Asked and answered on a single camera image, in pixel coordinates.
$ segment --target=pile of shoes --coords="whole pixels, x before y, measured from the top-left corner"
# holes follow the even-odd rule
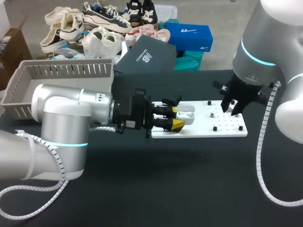
[[[158,31],[158,18],[151,0],[130,0],[124,12],[115,6],[83,3],[83,11],[56,7],[45,15],[49,33],[40,43],[44,53],[68,48],[91,57],[111,57],[121,51],[122,42],[133,45],[142,35],[168,42],[170,33]]]

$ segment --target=small white box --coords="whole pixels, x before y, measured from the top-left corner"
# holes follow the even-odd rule
[[[156,10],[159,22],[166,22],[169,19],[177,19],[178,18],[178,8],[177,8],[177,6],[155,5],[155,10]]]
[[[9,18],[4,6],[5,0],[0,0],[0,41],[10,29]]]

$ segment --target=pink shoe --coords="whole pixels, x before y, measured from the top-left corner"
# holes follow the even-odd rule
[[[136,41],[146,32],[153,31],[153,25],[147,24],[139,27],[133,28],[129,33],[125,35],[126,40],[131,41],[131,46],[133,46]]]
[[[143,25],[143,26],[133,28],[128,34],[133,35],[135,38],[137,38],[140,33],[144,34],[145,32],[152,31],[152,30],[154,30],[152,25]]]
[[[147,36],[149,36],[151,38],[154,38],[154,39],[164,41],[166,43],[170,39],[170,32],[167,29],[161,29],[159,31],[155,31],[155,30],[147,31],[147,32],[144,33],[144,35],[147,35]]]

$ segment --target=black sneaker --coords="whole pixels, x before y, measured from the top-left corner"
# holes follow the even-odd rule
[[[129,33],[132,29],[131,24],[122,16],[112,15],[104,7],[93,9],[91,5],[85,2],[83,9],[84,24],[101,26],[118,33]]]
[[[112,5],[108,5],[108,6],[104,6],[102,4],[100,4],[99,0],[97,0],[97,3],[95,3],[95,5],[93,5],[93,8],[96,9],[96,7],[104,7],[107,9],[108,13],[111,15],[116,15],[116,16],[122,16],[125,20],[129,21],[129,15],[128,13],[125,12],[120,12],[118,10],[118,7],[116,6],[112,6]]]
[[[151,24],[154,26],[155,30],[158,30],[158,17],[152,0],[144,0],[142,11],[144,14],[142,16],[143,23],[145,25]]]
[[[128,9],[129,22],[132,27],[140,26],[142,22],[142,3],[139,0],[131,0],[129,3],[126,3],[126,8]]]

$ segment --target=blue shoe box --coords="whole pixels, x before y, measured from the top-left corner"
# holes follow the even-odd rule
[[[210,52],[213,36],[209,26],[166,23],[165,28],[170,31],[169,44],[177,51]]]

